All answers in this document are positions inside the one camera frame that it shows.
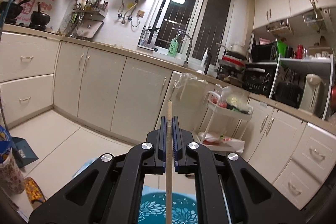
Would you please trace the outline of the white metal counter rack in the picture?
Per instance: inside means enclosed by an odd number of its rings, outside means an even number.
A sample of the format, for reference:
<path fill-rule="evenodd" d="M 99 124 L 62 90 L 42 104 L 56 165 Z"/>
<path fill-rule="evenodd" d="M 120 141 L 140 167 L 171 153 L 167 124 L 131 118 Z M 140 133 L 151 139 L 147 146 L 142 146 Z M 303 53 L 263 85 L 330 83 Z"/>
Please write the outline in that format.
<path fill-rule="evenodd" d="M 335 81 L 334 65 L 333 56 L 288 59 L 279 55 L 269 98 L 299 109 L 307 74 L 318 75 L 324 80 L 325 88 L 322 104 L 316 116 L 326 120 L 330 110 L 331 88 Z"/>

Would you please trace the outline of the wall spice rack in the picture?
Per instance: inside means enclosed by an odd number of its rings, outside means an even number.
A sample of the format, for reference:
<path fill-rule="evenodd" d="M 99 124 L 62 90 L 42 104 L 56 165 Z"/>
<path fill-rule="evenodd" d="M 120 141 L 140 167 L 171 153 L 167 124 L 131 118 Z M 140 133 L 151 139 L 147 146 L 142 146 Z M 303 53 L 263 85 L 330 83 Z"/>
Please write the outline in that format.
<path fill-rule="evenodd" d="M 71 13 L 71 23 L 76 23 L 85 16 L 100 16 L 105 18 L 109 3 L 106 0 L 75 0 Z"/>

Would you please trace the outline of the black kettle on stove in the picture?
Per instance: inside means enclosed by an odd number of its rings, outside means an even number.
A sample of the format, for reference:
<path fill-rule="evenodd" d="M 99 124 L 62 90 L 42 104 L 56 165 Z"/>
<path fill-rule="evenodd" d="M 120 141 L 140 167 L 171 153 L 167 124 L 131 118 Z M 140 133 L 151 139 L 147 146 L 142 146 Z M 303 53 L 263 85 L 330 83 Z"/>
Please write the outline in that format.
<path fill-rule="evenodd" d="M 16 18 L 23 11 L 23 4 L 29 1 L 23 0 L 17 3 L 16 0 L 12 0 L 6 16 L 4 18 L 1 16 L 1 23 L 15 24 L 17 21 Z"/>

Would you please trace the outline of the blue white shopping bag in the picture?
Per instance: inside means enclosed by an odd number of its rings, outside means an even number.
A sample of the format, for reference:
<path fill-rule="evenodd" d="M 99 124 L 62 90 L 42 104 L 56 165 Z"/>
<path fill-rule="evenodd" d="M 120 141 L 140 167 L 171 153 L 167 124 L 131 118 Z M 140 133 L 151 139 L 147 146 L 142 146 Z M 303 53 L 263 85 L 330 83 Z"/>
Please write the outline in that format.
<path fill-rule="evenodd" d="M 9 156 L 12 149 L 11 135 L 0 126 L 0 163 L 2 164 Z"/>

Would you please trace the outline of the yellow patterned slipper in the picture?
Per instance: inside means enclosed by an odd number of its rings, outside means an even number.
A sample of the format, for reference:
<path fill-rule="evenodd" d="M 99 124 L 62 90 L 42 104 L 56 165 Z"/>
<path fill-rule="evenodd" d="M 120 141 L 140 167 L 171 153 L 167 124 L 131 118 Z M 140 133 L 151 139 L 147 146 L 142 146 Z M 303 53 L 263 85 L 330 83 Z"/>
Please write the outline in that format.
<path fill-rule="evenodd" d="M 45 195 L 33 178 L 26 177 L 24 184 L 27 198 L 34 210 L 46 202 Z"/>

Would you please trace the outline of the chrome kitchen faucet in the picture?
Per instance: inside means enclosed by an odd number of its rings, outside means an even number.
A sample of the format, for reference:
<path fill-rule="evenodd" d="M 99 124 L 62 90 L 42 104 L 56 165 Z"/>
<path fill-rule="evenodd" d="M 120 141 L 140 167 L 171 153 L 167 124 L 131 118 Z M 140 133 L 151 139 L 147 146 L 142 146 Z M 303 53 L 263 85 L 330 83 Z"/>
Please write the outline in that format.
<path fill-rule="evenodd" d="M 192 38 L 191 38 L 187 33 L 185 33 L 185 32 L 180 33 L 180 34 L 177 34 L 177 36 L 175 37 L 175 40 L 177 41 L 178 38 L 183 38 L 183 37 L 185 37 L 185 36 L 189 39 L 189 45 L 188 45 L 188 47 L 187 47 L 187 52 L 186 52 L 185 61 L 184 61 L 184 63 L 183 63 L 182 66 L 183 66 L 184 68 L 188 68 L 188 67 L 189 67 L 189 65 L 188 65 L 188 63 L 189 63 L 189 57 L 190 57 L 191 49 L 192 49 L 192 46 L 193 46 L 193 40 L 192 40 Z"/>

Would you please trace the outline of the black microwave oven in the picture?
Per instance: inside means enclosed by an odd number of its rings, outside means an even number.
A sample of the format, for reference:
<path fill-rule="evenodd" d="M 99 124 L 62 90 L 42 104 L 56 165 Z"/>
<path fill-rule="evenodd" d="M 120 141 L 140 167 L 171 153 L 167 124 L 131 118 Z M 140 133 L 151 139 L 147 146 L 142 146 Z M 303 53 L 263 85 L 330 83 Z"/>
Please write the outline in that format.
<path fill-rule="evenodd" d="M 252 61 L 254 63 L 274 61 L 278 55 L 277 50 L 277 40 L 264 45 L 253 45 L 251 50 Z"/>

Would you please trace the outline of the white plastic bag on door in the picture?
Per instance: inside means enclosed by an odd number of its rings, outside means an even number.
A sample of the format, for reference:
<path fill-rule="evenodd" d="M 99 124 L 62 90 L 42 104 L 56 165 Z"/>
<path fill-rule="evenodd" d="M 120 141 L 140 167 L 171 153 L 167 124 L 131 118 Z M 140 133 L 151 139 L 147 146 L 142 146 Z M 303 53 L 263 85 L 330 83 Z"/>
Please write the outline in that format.
<path fill-rule="evenodd" d="M 182 73 L 174 84 L 177 91 L 176 98 L 179 101 L 195 101 L 203 98 L 205 89 L 208 85 L 206 80 L 203 80 L 192 73 Z"/>

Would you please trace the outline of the blue cardboard box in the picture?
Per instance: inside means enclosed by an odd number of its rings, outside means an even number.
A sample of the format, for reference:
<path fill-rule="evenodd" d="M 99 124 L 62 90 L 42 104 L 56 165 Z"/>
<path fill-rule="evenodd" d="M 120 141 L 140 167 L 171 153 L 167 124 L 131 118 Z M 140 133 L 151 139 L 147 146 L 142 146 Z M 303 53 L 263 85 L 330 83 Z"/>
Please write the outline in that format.
<path fill-rule="evenodd" d="M 13 136 L 12 140 L 13 155 L 19 168 L 23 168 L 38 160 L 37 155 L 27 143 L 26 139 Z"/>

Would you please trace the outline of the white rolling cart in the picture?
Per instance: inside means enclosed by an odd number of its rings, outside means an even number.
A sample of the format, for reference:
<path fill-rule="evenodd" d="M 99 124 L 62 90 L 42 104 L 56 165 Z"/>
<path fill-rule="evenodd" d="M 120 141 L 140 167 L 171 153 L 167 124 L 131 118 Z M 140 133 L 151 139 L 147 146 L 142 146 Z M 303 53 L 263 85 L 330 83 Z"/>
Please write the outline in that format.
<path fill-rule="evenodd" d="M 234 137 L 240 122 L 247 126 L 252 119 L 253 107 L 237 95 L 225 96 L 209 91 L 205 96 L 205 119 L 194 128 L 195 140 L 215 152 L 242 153 L 245 141 Z"/>

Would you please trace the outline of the white electric kettle pot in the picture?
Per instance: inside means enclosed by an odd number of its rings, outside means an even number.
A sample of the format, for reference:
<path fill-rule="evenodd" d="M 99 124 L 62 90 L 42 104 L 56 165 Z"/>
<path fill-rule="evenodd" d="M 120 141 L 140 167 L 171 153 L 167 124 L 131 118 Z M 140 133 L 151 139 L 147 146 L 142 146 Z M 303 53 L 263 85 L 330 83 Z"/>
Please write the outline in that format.
<path fill-rule="evenodd" d="M 312 73 L 307 74 L 299 110 L 317 115 L 322 104 L 324 88 L 325 82 L 321 77 Z"/>

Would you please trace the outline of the black wok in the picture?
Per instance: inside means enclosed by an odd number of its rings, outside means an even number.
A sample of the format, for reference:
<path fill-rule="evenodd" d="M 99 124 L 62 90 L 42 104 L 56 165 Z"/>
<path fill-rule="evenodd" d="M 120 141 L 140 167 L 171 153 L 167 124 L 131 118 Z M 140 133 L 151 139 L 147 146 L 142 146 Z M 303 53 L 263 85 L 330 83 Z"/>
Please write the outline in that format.
<path fill-rule="evenodd" d="M 41 11 L 40 2 L 37 3 L 37 7 L 37 11 L 33 11 L 31 14 L 29 28 L 44 31 L 46 29 L 46 25 L 49 24 L 51 17 Z"/>

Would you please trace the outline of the black toaster oven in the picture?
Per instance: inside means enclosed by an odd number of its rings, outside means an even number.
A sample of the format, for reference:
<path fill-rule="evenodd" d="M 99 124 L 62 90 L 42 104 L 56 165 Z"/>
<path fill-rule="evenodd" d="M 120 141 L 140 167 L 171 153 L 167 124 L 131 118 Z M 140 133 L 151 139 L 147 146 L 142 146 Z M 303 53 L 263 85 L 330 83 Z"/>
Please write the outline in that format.
<path fill-rule="evenodd" d="M 276 73 L 275 63 L 245 65 L 242 88 L 251 93 L 269 97 Z"/>

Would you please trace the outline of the wooden chopstick two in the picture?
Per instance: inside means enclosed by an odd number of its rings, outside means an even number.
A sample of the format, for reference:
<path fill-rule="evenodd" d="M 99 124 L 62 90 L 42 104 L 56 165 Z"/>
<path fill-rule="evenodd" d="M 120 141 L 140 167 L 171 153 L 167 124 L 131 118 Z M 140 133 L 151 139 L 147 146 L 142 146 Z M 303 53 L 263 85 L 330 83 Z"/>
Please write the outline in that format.
<path fill-rule="evenodd" d="M 167 101 L 167 135 L 166 135 L 166 224 L 172 224 L 172 176 L 173 176 L 173 138 L 171 124 L 173 118 L 173 104 Z"/>

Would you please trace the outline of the green soap bottle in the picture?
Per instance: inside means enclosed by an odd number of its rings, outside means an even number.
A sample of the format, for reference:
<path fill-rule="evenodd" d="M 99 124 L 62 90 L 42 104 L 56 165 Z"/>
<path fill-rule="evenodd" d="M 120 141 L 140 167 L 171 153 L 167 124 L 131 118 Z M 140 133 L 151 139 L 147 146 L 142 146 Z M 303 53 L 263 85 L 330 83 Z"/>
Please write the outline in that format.
<path fill-rule="evenodd" d="M 173 39 L 170 43 L 167 55 L 170 57 L 175 57 L 178 51 L 178 47 L 179 47 L 179 42 L 177 41 L 177 39 Z"/>

